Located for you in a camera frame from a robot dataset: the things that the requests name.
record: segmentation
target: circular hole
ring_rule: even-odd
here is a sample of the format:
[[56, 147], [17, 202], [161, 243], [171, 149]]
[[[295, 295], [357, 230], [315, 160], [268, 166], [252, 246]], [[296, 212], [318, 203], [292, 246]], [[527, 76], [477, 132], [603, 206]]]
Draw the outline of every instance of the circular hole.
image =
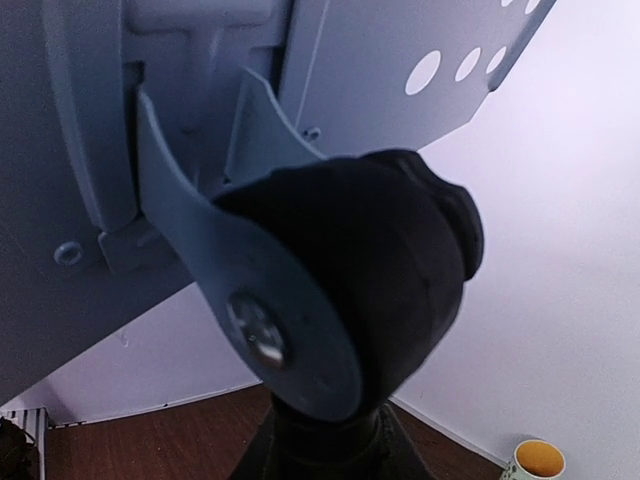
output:
[[404, 87], [405, 93], [407, 95], [416, 95], [424, 90], [431, 83], [433, 77], [436, 76], [441, 60], [442, 54], [439, 50], [427, 53], [409, 75], [407, 84]]
[[489, 65], [487, 65], [487, 73], [491, 73], [496, 68], [498, 68], [498, 65], [502, 63], [502, 60], [504, 60], [504, 56], [506, 54], [507, 54], [507, 47], [502, 47], [500, 50], [498, 50], [496, 54], [493, 56], [493, 58], [491, 59], [491, 61], [489, 62]]
[[480, 47], [476, 47], [460, 64], [458, 71], [456, 72], [456, 82], [461, 82], [465, 78], [469, 76], [469, 74], [473, 71], [475, 66], [478, 64], [478, 60], [480, 60], [480, 54], [482, 54], [482, 49]]
[[538, 5], [540, 5], [540, 1], [541, 0], [529, 0], [529, 3], [527, 3], [526, 8], [524, 9], [524, 13], [529, 15], [536, 8], [538, 8]]

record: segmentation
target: screw head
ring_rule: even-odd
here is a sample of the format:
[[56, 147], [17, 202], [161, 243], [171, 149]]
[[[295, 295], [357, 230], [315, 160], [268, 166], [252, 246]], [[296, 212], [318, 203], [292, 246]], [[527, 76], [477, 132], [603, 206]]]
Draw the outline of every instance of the screw head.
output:
[[302, 132], [302, 138], [304, 138], [307, 142], [315, 142], [320, 138], [322, 131], [318, 127], [307, 128], [304, 132]]
[[53, 259], [58, 265], [62, 265], [63, 267], [76, 265], [82, 260], [83, 256], [84, 250], [82, 249], [82, 245], [75, 241], [65, 242], [53, 252]]
[[234, 293], [227, 300], [231, 322], [242, 334], [251, 353], [262, 363], [283, 368], [287, 349], [273, 316], [247, 293]]

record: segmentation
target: yellow mug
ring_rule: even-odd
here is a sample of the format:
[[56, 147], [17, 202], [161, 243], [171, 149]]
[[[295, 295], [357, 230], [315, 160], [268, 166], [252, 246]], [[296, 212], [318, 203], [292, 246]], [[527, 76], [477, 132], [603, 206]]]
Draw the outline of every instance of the yellow mug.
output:
[[500, 480], [559, 480], [566, 467], [560, 450], [542, 440], [527, 440], [516, 448]]

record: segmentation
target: gray plastic panel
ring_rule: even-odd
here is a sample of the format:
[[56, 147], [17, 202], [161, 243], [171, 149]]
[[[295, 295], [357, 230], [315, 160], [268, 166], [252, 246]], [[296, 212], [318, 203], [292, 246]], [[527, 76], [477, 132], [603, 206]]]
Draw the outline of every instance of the gray plastic panel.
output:
[[[62, 133], [40, 2], [0, 2], [0, 405], [190, 281], [175, 262], [111, 274]], [[53, 252], [75, 239], [85, 261]]]
[[[215, 30], [220, 41], [203, 58], [191, 55], [193, 35], [185, 30], [128, 31], [121, 21], [129, 11], [117, 1], [0, 2], [0, 404], [191, 281], [178, 261], [131, 271], [117, 265], [128, 273], [116, 276], [102, 257], [103, 228], [117, 228], [136, 211], [127, 200], [134, 192], [121, 143], [127, 94], [144, 74], [172, 147], [184, 163], [201, 162], [205, 190], [219, 189], [242, 67], [268, 78], [280, 71], [281, 62], [273, 72], [272, 62], [286, 39], [290, 2], [258, 3], [271, 5], [258, 26], [202, 18], [202, 35]], [[122, 61], [133, 62], [123, 85], [118, 35]], [[189, 62], [218, 73], [195, 88]], [[192, 89], [203, 91], [194, 95], [202, 105], [196, 130], [183, 128], [176, 113], [191, 111], [184, 99]], [[84, 257], [61, 267], [53, 253], [70, 240]], [[126, 245], [116, 248], [131, 254]]]
[[137, 213], [124, 124], [120, 4], [42, 2], [51, 87], [69, 161], [91, 222], [107, 232]]
[[[317, 128], [329, 156], [418, 149], [467, 123], [497, 88], [555, 3], [542, 0], [297, 2], [280, 101], [298, 131]], [[506, 46], [490, 74], [487, 66]], [[456, 73], [480, 47], [477, 65]], [[438, 50], [429, 85], [407, 95], [418, 63]]]

